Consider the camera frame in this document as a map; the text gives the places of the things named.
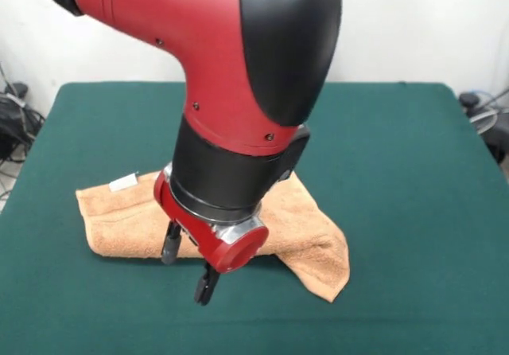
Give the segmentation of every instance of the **towel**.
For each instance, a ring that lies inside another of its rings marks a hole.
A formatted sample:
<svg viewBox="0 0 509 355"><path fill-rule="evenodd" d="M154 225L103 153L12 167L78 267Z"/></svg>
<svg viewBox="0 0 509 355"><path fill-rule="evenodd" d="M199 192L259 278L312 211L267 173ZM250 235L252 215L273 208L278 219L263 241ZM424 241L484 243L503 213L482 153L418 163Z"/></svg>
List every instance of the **towel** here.
<svg viewBox="0 0 509 355"><path fill-rule="evenodd" d="M169 218L153 199L156 177L157 173L145 174L137 185L116 192L108 185L76 191L93 252L106 257L161 257ZM258 255L275 254L309 291L333 302L350 276L347 241L296 174L266 194L260 217L270 234ZM183 235L178 256L201 254Z"/></svg>

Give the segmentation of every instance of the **black cylindrical joint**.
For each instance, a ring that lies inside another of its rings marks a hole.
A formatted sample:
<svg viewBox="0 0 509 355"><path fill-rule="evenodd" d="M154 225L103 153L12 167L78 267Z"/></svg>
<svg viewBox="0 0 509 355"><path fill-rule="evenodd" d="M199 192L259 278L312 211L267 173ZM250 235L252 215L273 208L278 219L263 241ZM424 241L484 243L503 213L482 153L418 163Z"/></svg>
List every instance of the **black cylindrical joint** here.
<svg viewBox="0 0 509 355"><path fill-rule="evenodd" d="M281 175L281 158L282 154L255 157L215 146L183 118L170 188L181 206L204 220L246 220Z"/></svg>

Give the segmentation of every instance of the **red robot arm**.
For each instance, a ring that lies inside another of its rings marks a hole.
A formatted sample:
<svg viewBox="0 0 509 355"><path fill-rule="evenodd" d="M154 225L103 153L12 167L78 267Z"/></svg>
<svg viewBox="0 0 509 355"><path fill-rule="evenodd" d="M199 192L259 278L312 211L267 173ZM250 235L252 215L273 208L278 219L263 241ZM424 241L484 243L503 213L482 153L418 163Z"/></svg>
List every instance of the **red robot arm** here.
<svg viewBox="0 0 509 355"><path fill-rule="evenodd" d="M55 0L173 54L187 96L173 160L154 196L207 261L196 300L245 265L269 231L260 202L296 166L336 47L341 0Z"/></svg>

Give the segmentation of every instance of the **black cable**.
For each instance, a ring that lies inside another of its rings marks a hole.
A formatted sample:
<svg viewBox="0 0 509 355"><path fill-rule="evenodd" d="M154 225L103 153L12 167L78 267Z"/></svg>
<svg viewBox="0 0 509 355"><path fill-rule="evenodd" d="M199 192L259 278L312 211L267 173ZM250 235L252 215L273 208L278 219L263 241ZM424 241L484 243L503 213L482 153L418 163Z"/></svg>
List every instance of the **black cable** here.
<svg viewBox="0 0 509 355"><path fill-rule="evenodd" d="M8 174L7 172L4 172L3 170L0 170L0 174L3 176L6 176L8 178L17 178L17 176L14 176L13 174Z"/></svg>
<svg viewBox="0 0 509 355"><path fill-rule="evenodd" d="M44 123L44 116L23 100L0 92L0 159L23 163L24 158L13 157L14 151L22 148L26 157Z"/></svg>
<svg viewBox="0 0 509 355"><path fill-rule="evenodd" d="M9 196L11 192L12 190L7 190L4 193L0 194L0 200L2 200L5 196Z"/></svg>
<svg viewBox="0 0 509 355"><path fill-rule="evenodd" d="M482 107L489 106L490 104L496 102L497 100L502 99L507 94L509 94L509 88L506 88L505 90L500 92L497 96L492 97L488 102L480 104L476 108L482 108Z"/></svg>

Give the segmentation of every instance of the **cable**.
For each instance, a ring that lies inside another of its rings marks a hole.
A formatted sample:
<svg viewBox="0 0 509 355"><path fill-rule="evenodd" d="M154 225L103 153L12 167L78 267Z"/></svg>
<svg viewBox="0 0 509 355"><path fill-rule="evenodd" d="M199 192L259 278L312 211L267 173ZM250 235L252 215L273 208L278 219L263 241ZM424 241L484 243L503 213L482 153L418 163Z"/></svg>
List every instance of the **cable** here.
<svg viewBox="0 0 509 355"><path fill-rule="evenodd" d="M487 97L488 97L488 98L490 98L490 99L495 98L495 97L493 96L493 94L490 94L489 92L487 92L487 91L483 91L483 90L471 90L471 91L469 91L469 92L471 92L472 94L484 95L484 96L487 96Z"/></svg>
<svg viewBox="0 0 509 355"><path fill-rule="evenodd" d="M0 62L0 75L2 76L3 78L3 81L6 82L7 84L7 87L10 88L10 90L13 92L13 94L19 98L19 94L17 93L17 90L16 88L9 82L9 80L7 79L7 75L6 73L3 71L3 68L2 68L2 62Z"/></svg>
<svg viewBox="0 0 509 355"><path fill-rule="evenodd" d="M491 130L497 124L498 121L499 121L499 116L497 114L494 114L492 122L489 123L486 127L483 127L483 128L480 128L479 130L477 130L477 133L479 135L485 134L486 132Z"/></svg>
<svg viewBox="0 0 509 355"><path fill-rule="evenodd" d="M14 176L13 174L8 174L7 172L4 172L3 170L0 170L0 174L1 174L2 176L7 177L7 178L14 178L14 179L17 179L17 176Z"/></svg>
<svg viewBox="0 0 509 355"><path fill-rule="evenodd" d="M473 116L472 118L470 118L470 123L479 122L482 119L489 118L490 116L494 116L494 115L497 115L499 113L500 113L499 110L496 110L496 109L492 108L489 111L483 112L482 114L478 114L478 115Z"/></svg>
<svg viewBox="0 0 509 355"><path fill-rule="evenodd" d="M490 104L496 102L498 99L502 99L505 95L509 94L509 88L506 88L502 92L500 92L497 96L491 98L488 102L485 102L483 104L478 105L474 110L478 110L480 108L489 106Z"/></svg>
<svg viewBox="0 0 509 355"><path fill-rule="evenodd" d="M479 114L479 115L476 115L476 116L473 116L472 118L470 118L470 123L474 124L474 123L479 122L480 120L492 117L491 122L487 126L482 127L479 130L477 130L477 133L479 135L482 135L482 134L485 134L486 132L488 132L489 130L491 130L497 124L497 122L499 121L500 114L509 114L509 108L503 108L503 109L497 110L495 108L489 107L489 111L486 111L482 114Z"/></svg>
<svg viewBox="0 0 509 355"><path fill-rule="evenodd" d="M0 194L0 201L5 201L5 200L3 200L3 198L5 196L9 196L11 192L12 192L12 190L7 190L4 193Z"/></svg>

